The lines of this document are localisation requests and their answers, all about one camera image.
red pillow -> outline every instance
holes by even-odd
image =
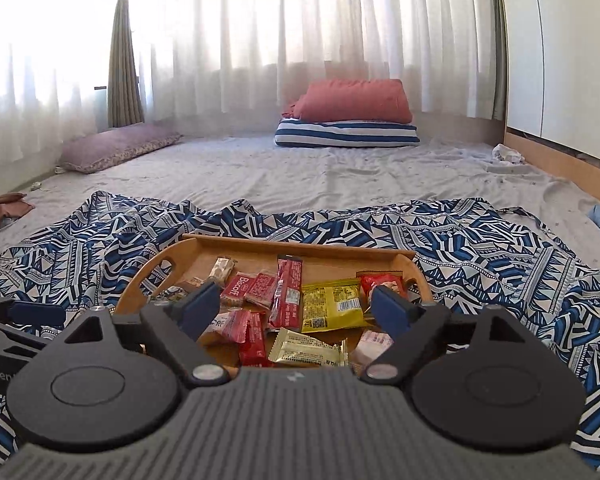
[[[361,120],[408,124],[413,119],[399,79],[311,83],[293,107],[293,115],[311,123]]]

ribbed gray surface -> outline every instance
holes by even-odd
[[[347,369],[299,373],[302,377],[291,369],[245,368],[230,384],[193,391],[171,422],[132,446],[83,456],[25,446],[0,476],[13,480],[594,476],[566,446],[515,457],[447,442],[410,410],[400,391],[360,383]]]

blue striped pillow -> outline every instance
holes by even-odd
[[[419,142],[413,124],[381,121],[309,123],[282,119],[276,130],[276,144],[288,148],[394,148]]]

wardrobe door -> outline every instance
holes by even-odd
[[[600,0],[538,0],[542,138],[600,158]]]
[[[507,126],[539,136],[542,127],[542,33],[538,0],[504,0],[509,59]]]

blue patterned blanket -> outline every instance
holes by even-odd
[[[211,212],[96,192],[0,256],[0,291],[67,310],[114,306],[142,264],[184,233],[412,249],[437,300],[469,314],[505,305],[582,380],[587,405],[572,447],[598,467],[600,270],[581,263],[539,219],[545,237],[504,214],[533,217],[480,198],[261,215],[245,200]],[[156,270],[154,283],[163,277]],[[0,462],[13,449],[0,399]]]

